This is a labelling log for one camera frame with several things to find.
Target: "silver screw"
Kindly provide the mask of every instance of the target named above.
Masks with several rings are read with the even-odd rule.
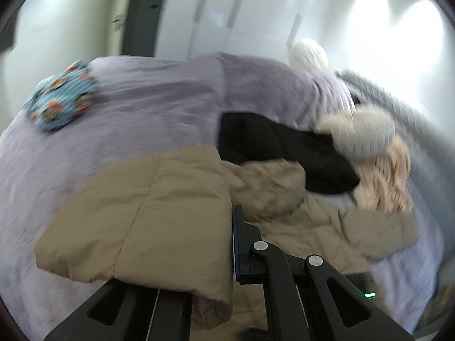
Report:
[[[310,258],[308,259],[308,263],[310,263],[313,266],[320,266],[324,261],[322,258],[318,255],[311,255]]]
[[[254,247],[256,250],[262,251],[262,250],[266,250],[266,249],[268,248],[268,245],[267,245],[267,242],[264,242],[264,241],[256,241],[256,242],[253,244],[253,247]]]

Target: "pile of clothes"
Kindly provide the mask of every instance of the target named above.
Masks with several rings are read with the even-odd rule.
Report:
[[[290,255],[321,255],[343,274],[367,273],[370,260],[418,238],[404,144],[393,138],[378,155],[351,160],[323,130],[226,113],[218,148],[116,162],[58,211],[36,246],[37,266],[83,282],[191,292],[192,340],[267,329],[262,286],[233,284],[232,206],[242,205],[265,241]],[[310,192],[351,193],[357,208]]]

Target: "jacket sleeve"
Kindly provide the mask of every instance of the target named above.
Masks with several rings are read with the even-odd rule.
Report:
[[[338,215],[349,244],[370,259],[390,256],[418,238],[413,214],[348,209]]]

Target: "purple blanket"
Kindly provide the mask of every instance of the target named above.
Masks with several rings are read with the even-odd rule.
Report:
[[[295,74],[280,63],[213,55],[189,63],[110,57],[92,62],[98,102],[56,133],[21,111],[0,138],[0,295],[31,341],[44,337],[101,283],[37,269],[34,247],[56,209],[114,160],[215,143],[226,111],[259,113],[310,130],[352,109],[332,74]]]

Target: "black garment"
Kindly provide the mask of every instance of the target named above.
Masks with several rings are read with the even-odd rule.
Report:
[[[218,142],[221,159],[234,164],[298,161],[305,169],[308,191],[341,194],[359,184],[349,162],[336,152],[331,135],[294,130],[257,114],[225,113]]]

